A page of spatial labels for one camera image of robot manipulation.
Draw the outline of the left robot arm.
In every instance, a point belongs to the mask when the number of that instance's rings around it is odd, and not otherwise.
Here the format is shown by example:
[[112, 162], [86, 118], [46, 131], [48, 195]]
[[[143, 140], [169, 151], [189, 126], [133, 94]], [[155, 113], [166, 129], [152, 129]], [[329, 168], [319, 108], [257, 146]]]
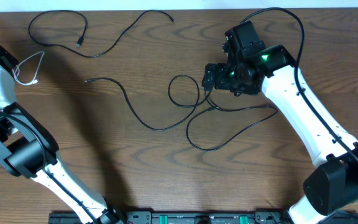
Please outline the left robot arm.
[[0, 46], [0, 165], [48, 188], [82, 223], [125, 223], [124, 215], [66, 167], [53, 136], [18, 104], [18, 68], [18, 60]]

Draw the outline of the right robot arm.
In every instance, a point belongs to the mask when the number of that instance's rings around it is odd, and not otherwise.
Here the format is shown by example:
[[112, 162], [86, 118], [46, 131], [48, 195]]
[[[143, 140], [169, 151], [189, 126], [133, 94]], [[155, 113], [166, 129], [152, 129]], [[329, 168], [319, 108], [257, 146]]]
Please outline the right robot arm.
[[358, 140], [317, 99], [284, 46], [266, 47], [249, 21], [225, 36], [227, 62], [206, 65], [203, 88], [235, 95], [262, 93], [283, 113], [314, 165], [303, 184], [304, 196], [288, 210], [289, 221], [332, 220], [358, 200]]

